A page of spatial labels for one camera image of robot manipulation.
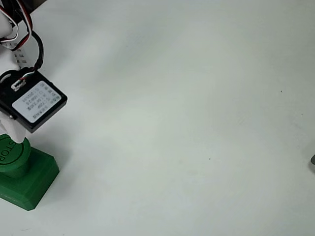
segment black cable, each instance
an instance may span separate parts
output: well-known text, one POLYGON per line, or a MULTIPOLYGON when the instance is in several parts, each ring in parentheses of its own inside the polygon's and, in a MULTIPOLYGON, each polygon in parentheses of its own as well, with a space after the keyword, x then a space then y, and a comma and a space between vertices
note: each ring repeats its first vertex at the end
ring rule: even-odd
POLYGON ((44 44, 43 44, 43 41, 41 40, 41 38, 38 36, 38 34, 35 31, 32 31, 31 35, 36 40, 36 42, 38 44, 38 50, 39 50, 38 59, 34 65, 34 69, 38 70, 39 68, 42 67, 42 65, 44 63, 44 44))
POLYGON ((25 3, 22 1, 22 0, 16 0, 21 6, 22 8, 16 8, 16 12, 19 14, 19 16, 21 17, 21 19, 24 19, 25 21, 28 20, 30 25, 31 25, 31 28, 33 29, 33 20, 32 20, 32 17, 30 15, 30 13, 28 12, 27 10, 27 7, 25 5, 25 3), (22 13, 22 10, 24 11, 24 13, 26 14, 27 16, 27 19, 24 18, 23 16, 23 13, 22 13))
MULTIPOLYGON (((25 6, 24 6, 24 4, 23 4, 23 2, 21 2, 21 1, 19 1, 19 3, 21 4, 21 6, 25 9, 25 6)), ((20 8, 20 7, 18 7, 18 8, 16 8, 15 10, 15 13, 17 13, 19 16, 20 16, 20 18, 22 19, 22 21, 24 22, 24 24, 27 26, 27 21, 30 23, 30 25, 31 25, 31 30, 33 30, 33 21, 32 21, 32 18, 31 18, 31 15, 25 10, 24 12, 25 12, 25 14, 27 15, 27 19, 24 17, 24 15, 23 15, 23 13, 22 13, 22 9, 20 8)), ((18 44, 16 44, 16 46, 13 48, 13 49, 11 49, 12 51, 16 51, 16 50, 18 50, 20 47, 22 47, 24 44, 25 44, 25 42, 29 39, 29 37, 31 36, 31 32, 30 32, 30 30, 29 30, 29 28, 27 27, 27 35, 25 35, 21 40, 20 40, 20 42, 18 42, 18 44)))
POLYGON ((15 9, 19 7, 19 5, 12 0, 1 1, 6 12, 14 19, 15 22, 19 23, 22 18, 19 15, 17 15, 15 11, 15 9))

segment small dark object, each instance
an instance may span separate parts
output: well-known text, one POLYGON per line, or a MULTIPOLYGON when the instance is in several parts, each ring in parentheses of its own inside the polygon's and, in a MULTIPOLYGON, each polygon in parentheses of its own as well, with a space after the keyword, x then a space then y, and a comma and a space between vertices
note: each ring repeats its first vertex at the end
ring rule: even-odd
POLYGON ((315 165, 315 155, 311 158, 311 163, 315 165))

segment connector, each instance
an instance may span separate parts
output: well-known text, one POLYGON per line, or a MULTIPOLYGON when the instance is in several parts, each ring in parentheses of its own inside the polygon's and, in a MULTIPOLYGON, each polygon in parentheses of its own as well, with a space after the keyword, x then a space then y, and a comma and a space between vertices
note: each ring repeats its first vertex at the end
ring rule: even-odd
POLYGON ((11 85, 11 88, 16 92, 18 91, 21 87, 23 87, 26 84, 25 80, 17 80, 16 82, 14 82, 14 84, 11 85))

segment green button base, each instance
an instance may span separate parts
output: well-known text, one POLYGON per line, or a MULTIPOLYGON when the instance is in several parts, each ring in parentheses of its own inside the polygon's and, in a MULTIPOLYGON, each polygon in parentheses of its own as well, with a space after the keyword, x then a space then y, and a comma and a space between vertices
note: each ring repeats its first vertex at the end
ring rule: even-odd
POLYGON ((55 159, 31 148, 29 169, 20 178, 0 174, 0 198, 25 210, 34 209, 59 173, 55 159))

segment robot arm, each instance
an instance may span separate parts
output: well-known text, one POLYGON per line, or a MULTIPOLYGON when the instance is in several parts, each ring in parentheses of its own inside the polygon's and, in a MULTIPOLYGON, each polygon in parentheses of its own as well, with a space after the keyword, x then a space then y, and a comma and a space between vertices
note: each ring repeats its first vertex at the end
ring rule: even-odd
POLYGON ((64 95, 53 83, 38 72, 43 64, 44 46, 33 31, 30 14, 21 0, 16 0, 16 12, 22 17, 27 35, 15 43, 19 30, 6 10, 0 6, 0 128, 16 143, 23 142, 26 130, 33 133, 67 102, 64 95), (15 25, 13 32, 9 21, 15 25), (38 43, 39 54, 34 66, 20 68, 14 56, 30 37, 38 43), (13 42, 7 48, 6 42, 13 42))

